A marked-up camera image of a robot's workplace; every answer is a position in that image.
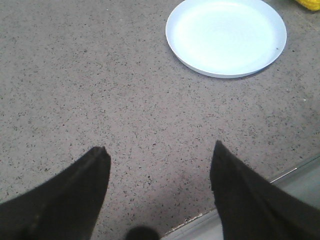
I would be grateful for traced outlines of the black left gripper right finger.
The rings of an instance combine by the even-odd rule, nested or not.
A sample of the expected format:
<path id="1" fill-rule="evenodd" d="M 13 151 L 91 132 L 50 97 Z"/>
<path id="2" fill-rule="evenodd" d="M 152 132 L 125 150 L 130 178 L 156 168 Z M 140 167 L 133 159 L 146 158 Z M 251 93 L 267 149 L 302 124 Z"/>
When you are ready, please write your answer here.
<path id="1" fill-rule="evenodd" d="M 320 211 L 268 182 L 220 141 L 209 178 L 225 240 L 318 240 Z"/>

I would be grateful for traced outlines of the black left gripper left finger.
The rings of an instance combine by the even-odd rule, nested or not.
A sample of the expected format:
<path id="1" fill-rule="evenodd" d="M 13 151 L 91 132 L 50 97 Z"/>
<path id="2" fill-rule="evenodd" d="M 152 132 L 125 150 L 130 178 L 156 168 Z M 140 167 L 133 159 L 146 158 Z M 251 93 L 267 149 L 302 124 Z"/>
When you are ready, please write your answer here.
<path id="1" fill-rule="evenodd" d="M 111 157 L 93 147 L 45 183 L 0 205 L 2 240 L 89 240 L 108 188 Z"/>

